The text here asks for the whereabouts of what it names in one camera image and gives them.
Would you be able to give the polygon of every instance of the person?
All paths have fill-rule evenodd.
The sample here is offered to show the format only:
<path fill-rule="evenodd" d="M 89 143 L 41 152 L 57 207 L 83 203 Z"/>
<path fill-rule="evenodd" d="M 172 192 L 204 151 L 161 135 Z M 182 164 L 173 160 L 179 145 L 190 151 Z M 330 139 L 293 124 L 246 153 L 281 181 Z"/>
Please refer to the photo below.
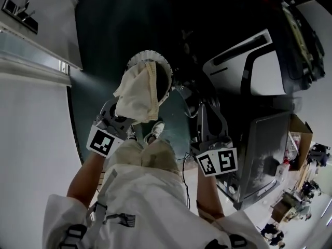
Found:
<path fill-rule="evenodd" d="M 286 244 L 282 241 L 284 239 L 284 233 L 278 229 L 278 226 L 274 224 L 266 224 L 260 233 L 264 238 L 269 240 L 270 245 L 278 245 L 279 248 L 285 247 Z"/>
<path fill-rule="evenodd" d="M 316 191 L 318 192 L 318 196 L 320 196 L 322 194 L 322 191 L 319 184 L 316 183 L 314 180 L 311 180 L 310 184 L 316 189 Z"/>
<path fill-rule="evenodd" d="M 273 237 L 270 241 L 271 246 L 278 246 L 279 249 L 284 248 L 286 244 L 282 241 L 284 239 L 284 233 L 281 231 L 276 237 Z"/>
<path fill-rule="evenodd" d="M 297 211 L 297 217 L 303 219 L 306 217 L 306 221 L 311 219 L 311 208 L 307 203 L 301 202 L 299 205 L 295 206 Z"/>
<path fill-rule="evenodd" d="M 330 153 L 320 151 L 310 151 L 308 158 L 317 161 L 317 165 L 320 167 L 326 167 L 327 161 L 330 158 Z"/>
<path fill-rule="evenodd" d="M 264 229 L 261 230 L 260 234 L 263 236 L 263 237 L 266 237 L 265 235 L 266 234 L 271 234 L 271 235 L 275 235 L 278 233 L 278 228 L 273 225 L 273 224 L 266 224 Z"/>
<path fill-rule="evenodd" d="M 316 190 L 316 188 L 311 183 L 308 181 L 304 182 L 300 192 L 302 201 L 311 203 L 310 199 L 313 199 L 315 196 L 313 193 L 314 190 Z"/>
<path fill-rule="evenodd" d="M 263 248 L 268 244 L 242 211 L 225 217 L 216 178 L 198 168 L 197 208 L 187 207 L 175 153 L 156 123 L 138 143 L 133 127 L 108 160 L 97 203 L 90 206 L 105 158 L 91 153 L 67 196 L 51 195 L 43 248 Z M 95 211 L 91 222 L 90 212 Z"/>

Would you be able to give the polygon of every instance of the wire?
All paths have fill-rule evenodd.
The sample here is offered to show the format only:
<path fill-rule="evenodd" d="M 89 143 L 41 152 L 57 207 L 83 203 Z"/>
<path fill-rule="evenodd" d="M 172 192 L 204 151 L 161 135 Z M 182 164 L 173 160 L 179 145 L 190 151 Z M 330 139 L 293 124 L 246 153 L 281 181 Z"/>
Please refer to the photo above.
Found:
<path fill-rule="evenodd" d="M 185 153 L 185 156 L 183 158 L 183 166 L 182 166 L 182 178 L 183 178 L 183 182 L 186 186 L 186 190 L 187 190 L 187 207 L 190 209 L 190 196 L 189 196 L 189 191 L 188 191 L 188 185 L 186 184 L 186 180 L 185 180 L 185 163 L 186 163 L 186 160 L 188 159 L 188 157 L 190 157 L 190 154 Z"/>

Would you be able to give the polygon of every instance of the shoe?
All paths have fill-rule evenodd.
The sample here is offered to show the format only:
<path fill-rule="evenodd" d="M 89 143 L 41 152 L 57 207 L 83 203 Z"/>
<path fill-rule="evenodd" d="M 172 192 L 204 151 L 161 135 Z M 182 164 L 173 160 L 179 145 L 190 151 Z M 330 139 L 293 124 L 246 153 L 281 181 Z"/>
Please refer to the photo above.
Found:
<path fill-rule="evenodd" d="M 145 136 L 144 142 L 146 144 L 149 144 L 148 141 L 151 136 L 154 136 L 156 139 L 158 139 L 164 128 L 165 128 L 165 123 L 163 121 L 156 122 L 154 127 L 152 127 L 151 132 Z"/>
<path fill-rule="evenodd" d="M 127 134 L 127 139 L 135 139 L 137 141 L 134 126 L 132 124 L 129 126 L 128 130 L 126 131 L 126 134 Z"/>

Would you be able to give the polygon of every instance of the dark floor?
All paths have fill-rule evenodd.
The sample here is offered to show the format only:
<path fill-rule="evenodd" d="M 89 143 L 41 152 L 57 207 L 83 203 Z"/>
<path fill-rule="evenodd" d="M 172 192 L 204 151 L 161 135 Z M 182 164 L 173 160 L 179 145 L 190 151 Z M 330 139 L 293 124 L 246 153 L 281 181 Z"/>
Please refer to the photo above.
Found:
<path fill-rule="evenodd" d="M 85 160 L 92 122 L 113 97 L 128 60 L 146 49 L 172 59 L 175 27 L 169 0 L 79 0 L 76 22 L 84 70 L 71 70 L 71 93 L 76 135 Z M 189 128 L 177 92 L 171 92 L 160 107 L 159 117 L 166 122 L 162 137 L 170 140 L 182 158 L 189 150 Z M 143 130 L 144 135 L 151 125 L 136 127 L 137 132 Z"/>

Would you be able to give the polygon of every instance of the metal cabinet door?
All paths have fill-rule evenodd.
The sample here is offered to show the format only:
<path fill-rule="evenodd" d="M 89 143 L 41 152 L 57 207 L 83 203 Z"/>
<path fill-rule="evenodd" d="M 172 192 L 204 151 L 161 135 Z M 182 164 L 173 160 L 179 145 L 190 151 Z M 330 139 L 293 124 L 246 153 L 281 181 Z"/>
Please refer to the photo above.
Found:
<path fill-rule="evenodd" d="M 76 0 L 0 0 L 0 29 L 27 40 L 75 68 L 82 68 L 75 2 Z"/>

